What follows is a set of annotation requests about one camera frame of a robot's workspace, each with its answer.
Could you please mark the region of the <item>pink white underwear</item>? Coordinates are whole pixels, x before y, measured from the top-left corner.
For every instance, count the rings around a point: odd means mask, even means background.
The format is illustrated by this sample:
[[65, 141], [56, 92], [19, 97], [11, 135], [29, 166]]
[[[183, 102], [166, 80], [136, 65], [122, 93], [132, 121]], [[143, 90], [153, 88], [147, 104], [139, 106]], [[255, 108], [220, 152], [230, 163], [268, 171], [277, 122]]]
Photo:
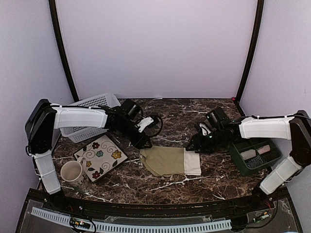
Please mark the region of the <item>pink white underwear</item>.
[[258, 152], [259, 155], [261, 155], [261, 154], [269, 152], [270, 150], [271, 150], [270, 149], [270, 145], [265, 145], [263, 147], [258, 148], [257, 152]]

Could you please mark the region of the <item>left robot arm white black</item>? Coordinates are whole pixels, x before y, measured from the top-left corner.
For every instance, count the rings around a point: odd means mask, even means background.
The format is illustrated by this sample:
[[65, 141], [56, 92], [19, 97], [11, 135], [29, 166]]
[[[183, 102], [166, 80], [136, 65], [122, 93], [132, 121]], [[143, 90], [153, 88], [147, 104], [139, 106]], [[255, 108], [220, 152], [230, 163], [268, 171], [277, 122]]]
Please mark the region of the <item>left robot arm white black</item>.
[[25, 150], [32, 158], [35, 173], [42, 181], [51, 206], [59, 212], [69, 207], [52, 160], [54, 131], [68, 127], [105, 129], [125, 135], [137, 149], [150, 149], [151, 136], [144, 130], [157, 124], [163, 125], [163, 120], [157, 114], [141, 116], [136, 120], [138, 113], [142, 113], [142, 108], [129, 99], [116, 107], [59, 105], [47, 99], [38, 102], [25, 124], [28, 140]]

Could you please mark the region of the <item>olive green cloth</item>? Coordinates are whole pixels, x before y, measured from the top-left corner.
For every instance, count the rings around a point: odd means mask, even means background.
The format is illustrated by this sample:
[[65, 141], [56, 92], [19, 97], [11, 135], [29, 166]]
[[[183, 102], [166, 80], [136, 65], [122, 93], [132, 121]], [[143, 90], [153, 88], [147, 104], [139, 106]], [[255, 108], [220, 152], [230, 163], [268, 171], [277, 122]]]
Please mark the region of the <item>olive green cloth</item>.
[[153, 146], [141, 149], [140, 161], [156, 177], [200, 176], [200, 155], [185, 148]]

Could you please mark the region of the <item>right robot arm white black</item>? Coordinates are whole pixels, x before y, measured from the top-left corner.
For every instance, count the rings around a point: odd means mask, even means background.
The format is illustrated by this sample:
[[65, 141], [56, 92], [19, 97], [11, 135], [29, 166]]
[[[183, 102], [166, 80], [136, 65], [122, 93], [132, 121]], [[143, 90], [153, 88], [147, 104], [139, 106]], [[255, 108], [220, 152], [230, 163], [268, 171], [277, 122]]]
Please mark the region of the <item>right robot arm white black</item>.
[[210, 154], [216, 145], [252, 138], [291, 141], [289, 155], [253, 188], [248, 199], [248, 207], [253, 211], [259, 210], [269, 195], [311, 164], [311, 119], [304, 110], [286, 116], [242, 116], [231, 120], [217, 107], [206, 118], [209, 124], [200, 122], [195, 126], [197, 134], [187, 144], [187, 151]]

